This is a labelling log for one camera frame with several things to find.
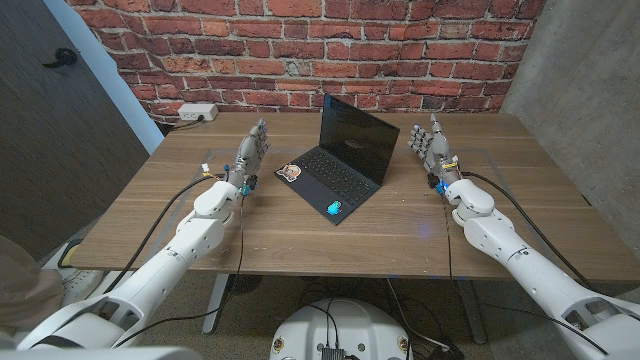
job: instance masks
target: face sticker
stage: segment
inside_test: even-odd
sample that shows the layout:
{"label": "face sticker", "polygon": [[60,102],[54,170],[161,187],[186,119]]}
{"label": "face sticker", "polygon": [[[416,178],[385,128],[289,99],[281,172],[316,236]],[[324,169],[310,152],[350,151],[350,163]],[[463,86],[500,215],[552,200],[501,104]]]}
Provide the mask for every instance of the face sticker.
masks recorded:
{"label": "face sticker", "polygon": [[333,204],[329,205],[329,207],[327,208],[327,212],[329,213],[329,215],[336,215],[337,213],[342,211],[340,210],[340,206],[342,206],[340,201],[334,201]]}
{"label": "face sticker", "polygon": [[298,165],[285,165],[281,170],[276,171],[276,174],[282,175],[288,182],[294,182],[298,176],[302,173],[302,170]]}

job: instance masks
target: laptop screen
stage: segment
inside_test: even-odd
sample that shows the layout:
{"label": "laptop screen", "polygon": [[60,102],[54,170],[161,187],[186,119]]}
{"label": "laptop screen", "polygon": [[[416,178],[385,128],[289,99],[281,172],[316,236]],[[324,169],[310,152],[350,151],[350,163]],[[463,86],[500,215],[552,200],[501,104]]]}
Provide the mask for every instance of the laptop screen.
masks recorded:
{"label": "laptop screen", "polygon": [[324,97],[320,147],[382,186],[400,129],[375,116]]}

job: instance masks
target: wall outlet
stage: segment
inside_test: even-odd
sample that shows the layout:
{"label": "wall outlet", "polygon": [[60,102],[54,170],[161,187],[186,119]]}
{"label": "wall outlet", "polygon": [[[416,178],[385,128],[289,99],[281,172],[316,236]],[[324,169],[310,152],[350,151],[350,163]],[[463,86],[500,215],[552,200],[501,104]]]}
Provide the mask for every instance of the wall outlet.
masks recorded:
{"label": "wall outlet", "polygon": [[214,104],[184,104],[178,114],[186,121],[198,120],[200,115],[204,116],[204,121],[212,121],[218,115],[218,108]]}

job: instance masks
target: robotic arm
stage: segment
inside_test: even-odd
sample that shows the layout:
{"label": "robotic arm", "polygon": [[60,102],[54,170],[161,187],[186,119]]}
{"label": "robotic arm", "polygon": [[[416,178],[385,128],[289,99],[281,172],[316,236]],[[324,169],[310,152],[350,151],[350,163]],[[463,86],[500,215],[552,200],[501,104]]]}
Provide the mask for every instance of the robotic arm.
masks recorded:
{"label": "robotic arm", "polygon": [[120,287],[60,309],[34,329],[18,350],[134,344],[137,338],[125,339],[147,325],[189,266],[220,244],[224,229],[234,217],[230,207],[255,188],[255,174],[269,147],[266,132],[262,119],[251,128],[240,144],[227,181],[216,182],[198,196],[194,210],[178,224],[167,246]]}
{"label": "robotic arm", "polygon": [[[491,195],[463,179],[457,157],[451,158],[447,140],[435,115],[432,131],[415,126],[409,146],[423,160],[429,183],[452,205],[453,219],[476,249],[504,266],[551,318],[574,327],[606,353],[640,350],[640,305],[588,290],[527,244],[513,223],[495,208]],[[556,324],[579,359],[607,355],[565,327]]]}

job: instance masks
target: wooden table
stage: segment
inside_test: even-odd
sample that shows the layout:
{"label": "wooden table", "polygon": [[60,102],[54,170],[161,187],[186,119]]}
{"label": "wooden table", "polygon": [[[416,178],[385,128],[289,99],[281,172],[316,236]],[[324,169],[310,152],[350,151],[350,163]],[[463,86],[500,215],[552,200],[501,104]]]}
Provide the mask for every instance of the wooden table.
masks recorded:
{"label": "wooden table", "polygon": [[[429,189],[421,161],[406,145],[411,127],[428,126],[429,114],[378,114],[401,129],[391,165],[382,188],[339,226],[331,225],[273,175],[318,143],[320,114],[223,113],[214,122],[172,133],[83,241],[72,265],[122,269],[171,196],[200,176],[203,162],[212,171],[222,172],[260,116],[267,122],[272,147],[258,173],[260,186],[244,203],[242,273],[445,277],[449,275],[449,235],[454,276],[510,278],[502,266],[467,243],[462,228],[450,218],[452,207],[445,207]],[[517,118],[441,114],[439,119],[463,170],[485,175],[511,191],[587,278],[640,280],[640,266],[631,251]],[[552,255],[507,199],[483,182],[473,181],[494,196],[497,208],[511,218],[530,245]],[[209,186],[211,182],[199,184],[185,200],[176,202],[134,268],[171,239],[195,197]],[[220,247],[192,269],[234,273],[239,254],[240,221],[236,220]]]}

